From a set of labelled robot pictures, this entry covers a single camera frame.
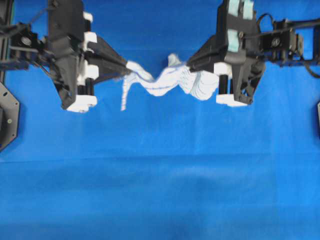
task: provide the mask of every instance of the black wire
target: black wire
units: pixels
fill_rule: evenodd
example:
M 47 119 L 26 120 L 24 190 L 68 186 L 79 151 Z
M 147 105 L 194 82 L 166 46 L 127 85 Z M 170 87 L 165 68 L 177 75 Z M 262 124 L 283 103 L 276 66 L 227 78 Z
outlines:
M 261 15 L 258 19 L 258 21 L 256 22 L 256 24 L 258 25 L 258 29 L 259 29 L 259 33 L 261 33 L 261 27 L 260 27 L 260 24 L 261 24 L 261 21 L 265 18 L 265 17 L 269 17 L 270 20 L 271 20 L 271 24 L 273 25 L 275 20 L 274 18 L 272 17 L 272 15 L 270 13 L 265 13 L 263 15 Z
M 46 7 L 39 11 L 29 23 L 27 24 L 16 24 L 11 26 L 0 26 L 1 33 L 0 33 L 0 39 L 8 39 L 12 36 L 22 32 L 23 30 L 27 29 L 30 25 L 32 25 L 34 22 L 36 22 L 46 11 L 53 10 L 53 7 Z
M 305 69 L 308 71 L 308 73 L 309 73 L 312 77 L 314 77 L 315 79 L 320 79 L 320 75 L 317 74 L 317 73 L 315 73 L 314 71 L 312 71 L 312 69 L 310 68 L 310 65 L 306 62 L 304 56 L 301 55 L 300 58 L 301 58 L 301 60 L 303 61 L 302 63 L 303 63 L 303 65 L 304 65 Z
M 32 62 L 33 65 L 35 65 L 36 67 L 39 67 L 43 70 L 43 72 L 49 77 L 49 78 L 52 78 L 52 79 L 57 79 L 59 76 L 57 74 L 54 74 L 54 73 L 50 73 L 48 72 L 48 70 L 42 66 L 41 64 L 37 63 L 37 62 Z

